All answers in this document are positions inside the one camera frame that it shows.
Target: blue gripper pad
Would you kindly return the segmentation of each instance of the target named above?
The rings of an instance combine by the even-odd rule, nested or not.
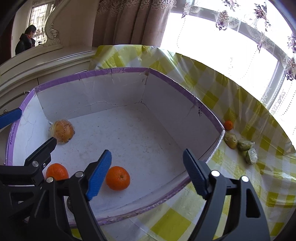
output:
[[[0,129],[8,126],[9,124],[17,121],[22,116],[22,110],[20,108],[16,108],[12,111],[9,111],[3,115],[0,115]]]
[[[197,194],[202,196],[203,199],[207,199],[209,196],[208,176],[210,168],[206,163],[195,160],[188,149],[183,152],[183,163]]]
[[[86,193],[88,201],[92,200],[93,197],[98,195],[102,183],[106,177],[106,174],[111,166],[111,161],[111,152],[105,150],[100,159],[98,160],[99,164],[97,165],[89,179],[89,186]]]

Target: checkered tablecloth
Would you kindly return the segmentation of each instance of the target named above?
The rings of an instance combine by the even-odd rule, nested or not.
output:
[[[291,141],[268,110],[226,76],[167,50],[142,45],[100,46],[89,70],[112,67],[150,67],[166,74],[202,100],[222,123],[233,121],[232,132],[238,138],[255,141],[256,165],[247,165],[237,150],[230,149],[224,142],[208,165],[225,177],[249,177],[263,205],[270,235],[275,238],[295,210],[296,154]],[[215,238],[223,233],[229,203],[230,198],[226,197]],[[112,241],[185,241],[204,204],[190,183],[157,208],[101,228]],[[80,237],[77,229],[72,231],[74,236]]]

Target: silver pin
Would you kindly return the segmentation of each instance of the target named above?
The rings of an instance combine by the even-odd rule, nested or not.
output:
[[[249,178],[246,176],[242,176],[242,180],[243,180],[243,182],[247,183],[249,181]]]
[[[33,165],[33,167],[38,167],[39,166],[39,163],[37,161],[33,161],[32,162],[32,165]]]
[[[52,183],[52,182],[53,182],[53,180],[54,180],[54,178],[53,178],[53,177],[48,177],[48,178],[46,179],[46,182],[47,182],[47,183]]]
[[[75,177],[83,177],[83,172],[76,172]]]
[[[218,171],[216,171],[216,170],[211,171],[211,174],[212,174],[212,176],[214,176],[214,177],[219,177],[219,176],[220,176],[220,172],[218,172]]]

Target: purple trim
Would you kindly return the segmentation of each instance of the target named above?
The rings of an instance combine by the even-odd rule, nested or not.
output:
[[[176,186],[170,192],[166,193],[164,196],[162,196],[161,198],[159,198],[154,203],[152,203],[152,204],[150,204],[148,206],[145,206],[145,207],[136,209],[136,210],[134,210],[132,212],[123,214],[123,215],[99,219],[99,220],[97,220],[98,225],[99,226],[102,226],[102,225],[106,225],[106,224],[116,223],[116,222],[122,221],[124,219],[132,218],[132,217],[135,217],[135,216],[140,215],[142,213],[145,213],[145,212],[147,212],[147,211],[149,211],[149,210],[157,207],[158,205],[160,205],[160,204],[168,201],[170,198],[172,198],[173,196],[175,196],[179,191],[181,191],[184,187],[186,187],[187,184],[189,184],[190,182],[191,182],[190,178],[187,177],[178,186]],[[70,225],[71,228],[77,228],[76,222],[69,222],[69,225]]]
[[[25,108],[27,107],[28,103],[33,98],[35,93],[36,93],[35,89],[33,89],[26,96],[26,98],[24,99],[24,101],[20,105],[20,109],[22,110],[22,112],[25,110]],[[13,148],[14,148],[14,145],[15,145],[15,136],[16,136],[19,124],[20,124],[20,119],[15,121],[12,124],[11,128],[10,128],[10,134],[9,134],[8,142],[7,142],[7,145],[6,145],[6,156],[5,156],[5,163],[6,163],[7,166],[12,166]]]
[[[30,94],[25,98],[25,100],[23,101],[20,108],[22,111],[24,111],[27,104],[32,99],[32,97],[34,96],[35,93],[38,93],[42,90],[48,89],[48,88],[56,86],[56,85],[60,85],[60,84],[75,81],[75,80],[85,79],[85,78],[89,78],[89,77],[94,77],[94,76],[98,76],[98,75],[115,74],[115,73],[130,73],[130,72],[134,72],[134,73],[135,72],[139,72],[139,73],[148,72],[148,73],[155,75],[156,77],[159,77],[161,80],[168,83],[170,86],[172,86],[177,91],[179,91],[182,95],[184,95],[187,99],[189,99],[195,106],[200,106],[202,113],[204,113],[206,115],[206,117],[213,123],[213,125],[215,126],[215,128],[217,129],[218,132],[221,132],[224,130],[220,121],[198,98],[193,96],[189,91],[187,91],[185,88],[183,88],[181,85],[179,85],[177,82],[175,82],[170,77],[168,77],[168,76],[166,76],[154,69],[151,69],[151,68],[124,67],[124,68],[99,69],[99,70],[82,72],[82,73],[66,76],[66,77],[63,77],[60,79],[52,80],[52,81],[46,82],[44,84],[41,84],[41,85],[35,87],[30,92]],[[13,164],[12,163],[13,147],[14,147],[14,143],[15,143],[14,133],[17,132],[19,123],[20,123],[20,120],[13,123],[12,128],[10,130],[9,142],[8,142],[9,144],[7,145],[7,155],[6,155],[7,165]],[[164,203],[165,201],[169,200],[171,197],[176,195],[180,190],[182,190],[189,182],[190,182],[190,178],[187,177],[182,183],[177,185],[174,189],[172,189],[170,192],[166,193],[164,196],[159,198],[154,203],[152,203],[148,206],[145,206],[143,208],[134,210],[134,211],[124,214],[124,215],[100,219],[100,220],[98,220],[98,224],[105,225],[105,224],[109,224],[109,223],[114,223],[114,222],[118,222],[118,221],[121,221],[126,218],[134,217],[134,216],[139,215],[141,213],[144,213],[144,212],[160,205],[161,203]],[[70,225],[72,227],[75,227],[76,224],[75,224],[75,222],[72,222],[72,223],[70,223]]]

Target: plastic tablecloth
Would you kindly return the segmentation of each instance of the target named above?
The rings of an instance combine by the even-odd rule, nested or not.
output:
[[[234,123],[231,132],[239,139],[255,142],[258,162],[253,166],[247,165],[238,151],[230,149],[225,142],[220,144],[208,165],[225,177],[249,177],[263,205],[270,236],[275,238],[296,207],[296,154],[291,141],[268,110],[221,73],[186,56],[157,47],[100,46],[89,70],[112,67],[150,67],[164,73],[199,98],[222,123],[231,120]],[[112,241],[185,241],[193,231],[204,204],[190,183],[155,209],[101,228]],[[223,234],[229,204],[230,197],[227,196],[214,239]],[[77,229],[72,233],[80,238]]]

